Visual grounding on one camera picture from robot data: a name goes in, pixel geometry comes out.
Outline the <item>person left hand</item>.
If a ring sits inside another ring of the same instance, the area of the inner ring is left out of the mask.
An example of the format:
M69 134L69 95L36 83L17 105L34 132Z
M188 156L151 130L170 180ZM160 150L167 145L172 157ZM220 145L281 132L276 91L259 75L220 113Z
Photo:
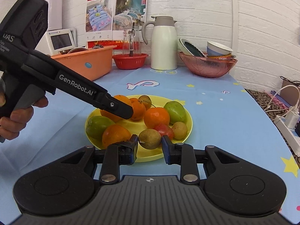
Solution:
M1 118L1 137L7 140L17 138L20 132L26 127L34 114L34 107L44 108L48 106L47 97L42 97L32 106L26 109L17 109L13 111L10 117Z

